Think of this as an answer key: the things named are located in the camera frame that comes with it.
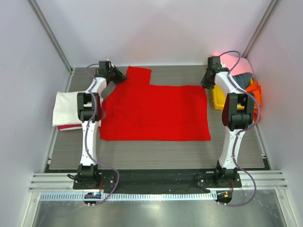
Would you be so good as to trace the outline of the red t shirt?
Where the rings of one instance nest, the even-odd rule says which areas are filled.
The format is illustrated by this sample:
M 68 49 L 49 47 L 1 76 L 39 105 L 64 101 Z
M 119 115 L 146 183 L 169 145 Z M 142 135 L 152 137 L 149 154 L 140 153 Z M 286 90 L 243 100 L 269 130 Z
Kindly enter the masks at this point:
M 104 101 L 99 129 L 106 141 L 209 141 L 207 96 L 200 86 L 159 86 L 152 71 L 128 67 L 128 80 Z

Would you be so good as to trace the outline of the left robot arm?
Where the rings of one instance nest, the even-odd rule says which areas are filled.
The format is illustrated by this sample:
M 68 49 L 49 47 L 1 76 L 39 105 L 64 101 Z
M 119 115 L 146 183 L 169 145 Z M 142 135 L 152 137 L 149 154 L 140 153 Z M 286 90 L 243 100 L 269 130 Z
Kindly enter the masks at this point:
M 95 189 L 101 185 L 96 155 L 97 130 L 101 118 L 101 93 L 110 82 L 115 84 L 128 80 L 110 60 L 96 63 L 98 68 L 89 87 L 77 94 L 77 115 L 82 126 L 82 154 L 74 189 Z

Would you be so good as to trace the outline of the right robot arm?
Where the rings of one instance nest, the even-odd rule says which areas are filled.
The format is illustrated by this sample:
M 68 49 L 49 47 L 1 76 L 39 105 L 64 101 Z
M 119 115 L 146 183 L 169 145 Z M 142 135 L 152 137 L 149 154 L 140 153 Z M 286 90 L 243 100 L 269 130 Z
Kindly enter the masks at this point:
M 220 87 L 226 95 L 222 123 L 225 127 L 223 150 L 212 174 L 198 178 L 198 185 L 206 188 L 227 188 L 238 184 L 238 162 L 240 145 L 245 132 L 253 123 L 254 107 L 257 103 L 251 93 L 242 89 L 231 75 L 231 70 L 222 66 L 219 56 L 209 57 L 207 70 L 201 81 L 204 88 Z

